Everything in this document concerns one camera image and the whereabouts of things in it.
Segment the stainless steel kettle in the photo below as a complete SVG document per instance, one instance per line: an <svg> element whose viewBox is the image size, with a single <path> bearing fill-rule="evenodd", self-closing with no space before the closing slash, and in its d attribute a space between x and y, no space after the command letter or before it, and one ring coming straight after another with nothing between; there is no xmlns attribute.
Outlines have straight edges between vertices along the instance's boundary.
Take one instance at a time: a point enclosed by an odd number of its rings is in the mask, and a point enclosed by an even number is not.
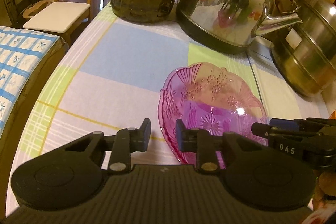
<svg viewBox="0 0 336 224"><path fill-rule="evenodd" d="M180 0L176 16L196 41L219 52L241 52L257 35L302 23L293 12L272 17L274 0Z"/></svg>

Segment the hand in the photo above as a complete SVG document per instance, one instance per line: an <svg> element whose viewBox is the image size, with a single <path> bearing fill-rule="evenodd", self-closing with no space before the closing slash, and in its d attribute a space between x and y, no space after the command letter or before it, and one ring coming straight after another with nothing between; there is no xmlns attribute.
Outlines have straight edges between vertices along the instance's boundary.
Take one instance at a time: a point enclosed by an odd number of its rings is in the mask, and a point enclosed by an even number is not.
<svg viewBox="0 0 336 224"><path fill-rule="evenodd" d="M336 173L331 172L317 172L319 176L316 180L316 187L313 196L314 210L320 209L326 203L324 195L336 196Z"/></svg>

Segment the kettle spout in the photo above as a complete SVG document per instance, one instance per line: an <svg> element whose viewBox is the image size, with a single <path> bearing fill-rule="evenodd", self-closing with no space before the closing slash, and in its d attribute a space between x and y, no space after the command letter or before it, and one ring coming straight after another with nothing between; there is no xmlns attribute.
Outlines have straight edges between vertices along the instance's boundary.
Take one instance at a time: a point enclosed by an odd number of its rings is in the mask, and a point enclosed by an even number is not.
<svg viewBox="0 0 336 224"><path fill-rule="evenodd" d="M296 13L284 15L284 16L270 16L267 15L262 21L259 27L255 31L255 35L264 35L269 32L273 32L295 23L302 23L301 19Z"/></svg>

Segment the bowl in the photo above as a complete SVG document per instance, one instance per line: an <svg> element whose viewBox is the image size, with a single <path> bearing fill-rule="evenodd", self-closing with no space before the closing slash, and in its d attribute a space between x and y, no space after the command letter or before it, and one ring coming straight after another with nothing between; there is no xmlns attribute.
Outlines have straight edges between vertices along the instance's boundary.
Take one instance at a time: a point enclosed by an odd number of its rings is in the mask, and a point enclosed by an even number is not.
<svg viewBox="0 0 336 224"><path fill-rule="evenodd" d="M160 91L158 115L166 142L183 164L195 164L196 155L179 150L177 119L182 119L187 128L203 128L211 135L234 131L267 145L266 139L251 132L254 122L267 123L263 104L241 77L211 63L196 63L172 71ZM219 152L217 156L224 168Z"/></svg>

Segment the blue square on tablecloth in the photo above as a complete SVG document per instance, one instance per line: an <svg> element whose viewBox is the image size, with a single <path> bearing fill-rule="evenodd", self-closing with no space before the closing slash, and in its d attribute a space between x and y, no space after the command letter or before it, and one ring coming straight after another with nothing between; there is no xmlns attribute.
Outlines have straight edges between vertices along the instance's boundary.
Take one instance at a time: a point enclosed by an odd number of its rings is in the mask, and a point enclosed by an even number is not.
<svg viewBox="0 0 336 224"><path fill-rule="evenodd" d="M114 23L80 71L159 92L174 69L188 65L189 43Z"/></svg>

